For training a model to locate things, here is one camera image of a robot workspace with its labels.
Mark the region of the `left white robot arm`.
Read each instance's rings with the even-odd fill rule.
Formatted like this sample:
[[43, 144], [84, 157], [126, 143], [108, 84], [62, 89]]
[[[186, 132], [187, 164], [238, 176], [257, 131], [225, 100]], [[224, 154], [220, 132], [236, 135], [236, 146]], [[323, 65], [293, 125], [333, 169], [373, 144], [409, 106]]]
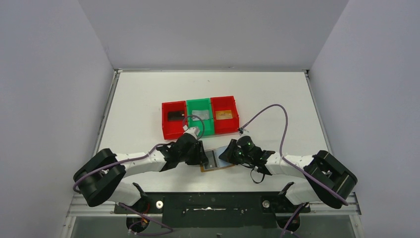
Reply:
[[124, 179], [146, 172], [164, 172], [180, 163], [200, 166], [208, 163], [202, 141], [185, 133], [175, 142], [160, 143], [149, 152], [115, 154], [109, 148], [100, 150], [73, 176], [73, 190], [95, 207], [106, 201], [123, 203], [133, 211], [146, 207], [147, 199], [141, 187]]

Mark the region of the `yellow leather card holder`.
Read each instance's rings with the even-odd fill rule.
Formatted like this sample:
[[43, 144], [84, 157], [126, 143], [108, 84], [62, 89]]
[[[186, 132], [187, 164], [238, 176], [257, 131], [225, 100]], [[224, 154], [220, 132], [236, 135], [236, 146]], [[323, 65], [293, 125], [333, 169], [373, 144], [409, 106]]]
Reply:
[[212, 172], [221, 169], [233, 167], [234, 165], [221, 160], [219, 156], [227, 149], [227, 146], [219, 147], [216, 149], [206, 150], [205, 155], [208, 158], [208, 162], [201, 165], [201, 172]]

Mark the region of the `red bin with black card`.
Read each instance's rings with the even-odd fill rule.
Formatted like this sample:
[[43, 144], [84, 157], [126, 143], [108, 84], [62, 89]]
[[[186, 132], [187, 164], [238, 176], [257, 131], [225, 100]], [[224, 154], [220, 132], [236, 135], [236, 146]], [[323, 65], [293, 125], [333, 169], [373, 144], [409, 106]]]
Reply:
[[186, 101], [161, 104], [162, 133], [165, 140], [174, 140], [184, 133], [183, 120], [187, 115]]

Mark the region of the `green plastic bin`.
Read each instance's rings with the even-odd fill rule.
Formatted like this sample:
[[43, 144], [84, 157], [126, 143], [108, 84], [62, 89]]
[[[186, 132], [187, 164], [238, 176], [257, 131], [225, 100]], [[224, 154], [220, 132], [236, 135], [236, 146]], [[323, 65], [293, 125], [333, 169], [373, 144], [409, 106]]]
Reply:
[[187, 107], [188, 116], [192, 115], [191, 114], [192, 110], [209, 110], [210, 119], [203, 120], [204, 127], [200, 120], [193, 121], [193, 117], [188, 118], [188, 125], [197, 126], [200, 129], [200, 131], [204, 132], [204, 136], [211, 136], [215, 134], [214, 119], [213, 119], [213, 114], [212, 114], [212, 106], [211, 106], [210, 98], [187, 100], [186, 107]]

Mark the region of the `grey VIP credit card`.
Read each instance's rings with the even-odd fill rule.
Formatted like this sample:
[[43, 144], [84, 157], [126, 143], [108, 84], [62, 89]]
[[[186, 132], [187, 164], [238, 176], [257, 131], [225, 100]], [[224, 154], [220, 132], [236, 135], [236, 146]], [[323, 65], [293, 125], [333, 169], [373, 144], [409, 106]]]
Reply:
[[213, 150], [207, 150], [205, 152], [206, 152], [206, 156], [209, 159], [209, 163], [207, 165], [203, 166], [204, 170], [208, 171], [208, 170], [216, 169], [217, 168], [217, 163], [216, 163], [214, 151]]

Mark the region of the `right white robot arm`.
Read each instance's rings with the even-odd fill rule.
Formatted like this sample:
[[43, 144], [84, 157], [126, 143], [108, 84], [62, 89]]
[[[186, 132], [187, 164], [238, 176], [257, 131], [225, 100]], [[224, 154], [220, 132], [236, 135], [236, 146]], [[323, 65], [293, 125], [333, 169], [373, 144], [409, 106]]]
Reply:
[[232, 139], [219, 159], [235, 165], [248, 165], [267, 176], [285, 175], [301, 178], [285, 187], [279, 197], [279, 207], [290, 212], [298, 205], [321, 201], [340, 209], [347, 205], [347, 197], [358, 182], [357, 177], [330, 152], [320, 150], [314, 155], [281, 155], [263, 150], [250, 136]]

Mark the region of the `red bin with gold card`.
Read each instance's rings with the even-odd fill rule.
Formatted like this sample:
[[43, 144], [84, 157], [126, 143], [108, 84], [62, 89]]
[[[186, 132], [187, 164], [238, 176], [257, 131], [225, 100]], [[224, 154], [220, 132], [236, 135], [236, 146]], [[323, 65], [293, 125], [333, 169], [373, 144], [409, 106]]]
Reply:
[[228, 134], [235, 133], [239, 129], [239, 114], [233, 96], [212, 97], [210, 99], [214, 133]]

